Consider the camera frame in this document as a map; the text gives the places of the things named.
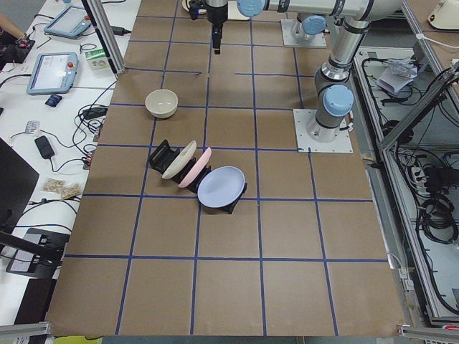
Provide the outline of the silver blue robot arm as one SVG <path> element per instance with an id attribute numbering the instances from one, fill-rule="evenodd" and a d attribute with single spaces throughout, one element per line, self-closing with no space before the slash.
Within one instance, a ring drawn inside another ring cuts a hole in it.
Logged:
<path id="1" fill-rule="evenodd" d="M 361 41 L 373 21 L 398 10 L 401 1 L 238 1 L 238 11 L 252 18 L 262 11 L 342 16 L 344 22 L 332 52 L 315 75 L 318 109 L 306 125 L 308 135 L 320 143 L 330 143 L 339 132 L 341 121 L 351 111 L 354 95 L 345 86 Z"/>

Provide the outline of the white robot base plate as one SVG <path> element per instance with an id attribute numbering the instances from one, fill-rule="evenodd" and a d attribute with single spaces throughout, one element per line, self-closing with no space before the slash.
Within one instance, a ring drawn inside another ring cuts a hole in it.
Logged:
<path id="1" fill-rule="evenodd" d="M 301 153 L 353 153 L 349 127 L 343 119 L 337 128 L 316 122 L 316 110 L 293 110 L 297 150 Z"/>

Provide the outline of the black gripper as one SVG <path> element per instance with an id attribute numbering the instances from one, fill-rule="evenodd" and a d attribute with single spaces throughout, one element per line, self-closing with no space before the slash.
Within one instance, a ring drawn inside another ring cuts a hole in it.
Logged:
<path id="1" fill-rule="evenodd" d="M 222 25 L 228 19 L 228 0 L 206 0 L 207 20 L 212 23 L 212 49 L 221 53 Z"/>

